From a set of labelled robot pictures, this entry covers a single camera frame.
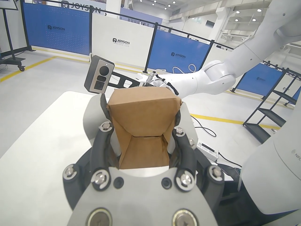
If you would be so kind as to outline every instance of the black circular hole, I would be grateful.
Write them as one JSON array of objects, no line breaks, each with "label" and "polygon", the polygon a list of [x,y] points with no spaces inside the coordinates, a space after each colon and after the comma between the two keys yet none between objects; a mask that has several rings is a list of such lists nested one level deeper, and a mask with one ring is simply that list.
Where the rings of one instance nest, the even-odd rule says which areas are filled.
[{"label": "black circular hole", "polygon": [[103,75],[103,76],[107,76],[108,73],[109,73],[109,68],[106,67],[106,66],[102,66],[102,67],[100,67],[100,69],[99,69],[99,73],[100,73],[101,75]]},{"label": "black circular hole", "polygon": [[172,182],[169,178],[163,178],[161,184],[166,190],[170,189],[172,186]]},{"label": "black circular hole", "polygon": [[113,185],[116,189],[120,189],[124,184],[124,180],[122,177],[117,177],[114,182]]}]

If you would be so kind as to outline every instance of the white robotic arm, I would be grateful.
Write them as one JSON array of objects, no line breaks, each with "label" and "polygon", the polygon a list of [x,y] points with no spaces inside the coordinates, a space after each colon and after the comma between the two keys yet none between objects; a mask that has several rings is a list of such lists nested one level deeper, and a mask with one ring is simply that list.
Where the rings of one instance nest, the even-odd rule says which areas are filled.
[{"label": "white robotic arm", "polygon": [[[214,60],[197,72],[163,74],[160,77],[170,82],[181,98],[196,93],[216,95],[229,89],[237,77],[281,46],[300,40],[301,0],[273,0],[256,34],[235,48],[224,62]],[[158,79],[151,84],[164,86]]]},{"label": "white robotic arm", "polygon": [[[219,94],[229,89],[235,79],[281,46],[301,40],[301,0],[273,0],[255,35],[235,48],[221,62],[214,60],[201,70],[187,74],[163,74],[151,81],[155,86],[170,82],[184,98],[196,93]],[[290,221],[301,223],[301,104],[297,103],[291,119],[270,137],[246,161],[241,178],[258,209],[264,214],[299,210]]]}]

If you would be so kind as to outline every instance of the window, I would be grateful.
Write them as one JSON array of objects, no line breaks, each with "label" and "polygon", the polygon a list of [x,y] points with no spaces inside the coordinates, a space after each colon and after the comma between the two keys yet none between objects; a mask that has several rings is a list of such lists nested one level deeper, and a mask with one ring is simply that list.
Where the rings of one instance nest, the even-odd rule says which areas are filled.
[{"label": "window", "polygon": [[215,24],[214,22],[209,21],[209,20],[206,22],[206,26],[207,26],[207,27],[213,28],[214,24]]}]

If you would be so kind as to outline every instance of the metal shelf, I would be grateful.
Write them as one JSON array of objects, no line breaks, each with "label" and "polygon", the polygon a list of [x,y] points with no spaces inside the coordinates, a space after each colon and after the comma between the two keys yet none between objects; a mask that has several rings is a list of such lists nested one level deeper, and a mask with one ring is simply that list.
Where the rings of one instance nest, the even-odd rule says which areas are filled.
[{"label": "metal shelf", "polygon": [[270,118],[274,123],[282,127],[286,121],[270,109],[258,108],[258,110]]},{"label": "metal shelf", "polygon": [[245,123],[244,126],[261,144],[271,137],[270,134],[258,124]]},{"label": "metal shelf", "polygon": [[273,92],[281,97],[283,97],[284,99],[286,99],[287,101],[291,102],[292,104],[296,105],[296,102],[297,100],[290,97],[289,95],[283,93],[283,92],[280,92],[280,91],[277,91],[277,90],[273,90]]}]

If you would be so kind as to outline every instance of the robotic arm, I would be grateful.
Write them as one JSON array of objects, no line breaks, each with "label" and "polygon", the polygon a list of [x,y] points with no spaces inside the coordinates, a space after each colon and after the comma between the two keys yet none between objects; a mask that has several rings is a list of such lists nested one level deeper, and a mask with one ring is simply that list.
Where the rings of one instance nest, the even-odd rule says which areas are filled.
[{"label": "robotic arm", "polygon": [[[214,60],[201,70],[186,74],[160,75],[184,98],[196,93],[219,94],[229,89],[235,79],[281,46],[301,40],[301,0],[273,0],[255,35],[235,48],[224,60]],[[154,86],[166,86],[156,78]]]}]

